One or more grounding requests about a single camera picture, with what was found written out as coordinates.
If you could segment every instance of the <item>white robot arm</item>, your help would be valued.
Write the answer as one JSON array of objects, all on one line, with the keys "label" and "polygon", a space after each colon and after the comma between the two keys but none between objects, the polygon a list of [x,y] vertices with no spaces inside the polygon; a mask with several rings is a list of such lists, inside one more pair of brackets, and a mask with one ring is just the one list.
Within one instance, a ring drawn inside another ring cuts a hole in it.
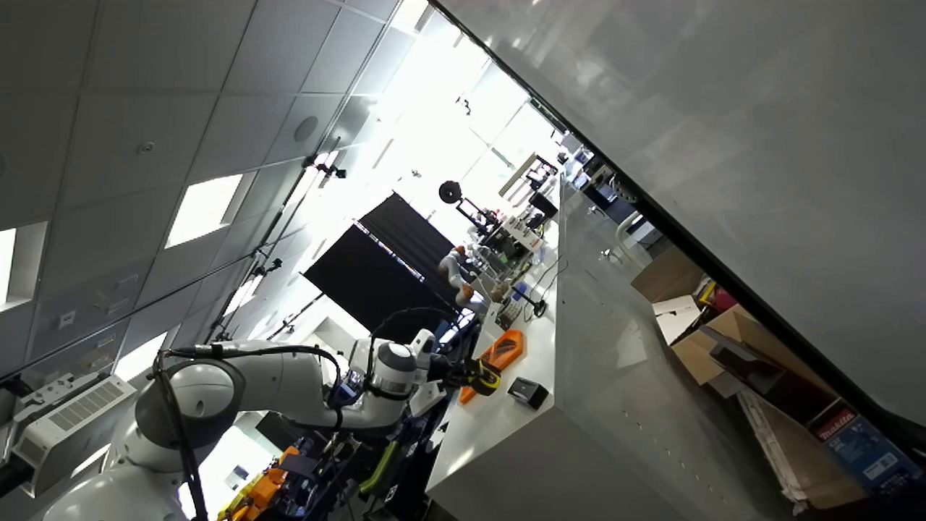
[{"label": "white robot arm", "polygon": [[275,411],[308,429],[344,432],[391,429],[411,405],[424,414],[441,398],[424,385],[428,340],[425,329],[411,345],[376,340],[366,392],[347,407],[327,403],[321,361],[336,358],[320,348],[171,352],[117,429],[106,472],[52,502],[45,521],[184,521],[176,487],[191,475],[191,459],[184,459],[179,445],[200,465],[242,411]]}]

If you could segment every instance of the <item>bright light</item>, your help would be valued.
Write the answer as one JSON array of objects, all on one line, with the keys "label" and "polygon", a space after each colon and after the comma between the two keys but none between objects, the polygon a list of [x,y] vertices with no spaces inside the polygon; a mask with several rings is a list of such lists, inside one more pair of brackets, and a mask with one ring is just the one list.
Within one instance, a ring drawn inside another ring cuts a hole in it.
[{"label": "bright light", "polygon": [[135,352],[123,355],[117,364],[117,375],[130,382],[153,364],[156,349],[166,345],[168,332],[153,336],[139,345]]},{"label": "bright light", "polygon": [[428,8],[428,0],[405,0],[394,16],[394,28],[415,34],[425,8]]},{"label": "bright light", "polygon": [[85,469],[91,469],[93,463],[98,463],[107,452],[110,452],[110,443],[101,445],[98,452],[93,452],[81,465],[77,465],[77,472],[69,472],[69,478],[77,478],[77,475],[81,475]]},{"label": "bright light", "polygon": [[229,225],[233,219],[229,204],[239,193],[242,180],[243,177],[236,172],[236,177],[217,177],[217,180],[205,180],[187,187],[171,236],[168,236],[168,248]]},{"label": "bright light", "polygon": [[239,287],[226,316],[239,313],[242,307],[246,307],[249,301],[256,301],[259,287],[263,284],[263,274],[246,281],[243,287]]},{"label": "bright light", "polygon": [[0,230],[0,309],[10,304],[10,278],[13,278],[16,245],[17,245],[17,230],[3,229]]}]

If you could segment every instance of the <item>white ceiling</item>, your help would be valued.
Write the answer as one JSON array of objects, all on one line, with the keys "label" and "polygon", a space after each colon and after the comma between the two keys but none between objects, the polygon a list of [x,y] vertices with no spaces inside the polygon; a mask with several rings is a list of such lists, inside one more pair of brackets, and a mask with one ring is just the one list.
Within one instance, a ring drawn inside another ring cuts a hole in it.
[{"label": "white ceiling", "polygon": [[[0,313],[0,379],[203,337],[299,162],[408,54],[398,3],[0,0],[0,229],[51,223],[39,294]],[[242,170],[239,219],[166,248],[187,184]]]}]

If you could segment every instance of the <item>robotic arm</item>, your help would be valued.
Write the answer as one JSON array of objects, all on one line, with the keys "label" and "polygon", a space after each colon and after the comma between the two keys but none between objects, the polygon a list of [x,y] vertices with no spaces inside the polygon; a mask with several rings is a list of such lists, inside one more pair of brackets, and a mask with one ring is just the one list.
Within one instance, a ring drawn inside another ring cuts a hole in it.
[{"label": "robotic arm", "polygon": [[357,405],[331,405],[320,348],[175,349],[110,443],[106,472],[52,502],[46,521],[184,521],[176,487],[200,465],[242,411],[279,411],[304,429],[380,432],[425,414],[444,390],[425,385],[433,332],[411,345],[376,340]]}]

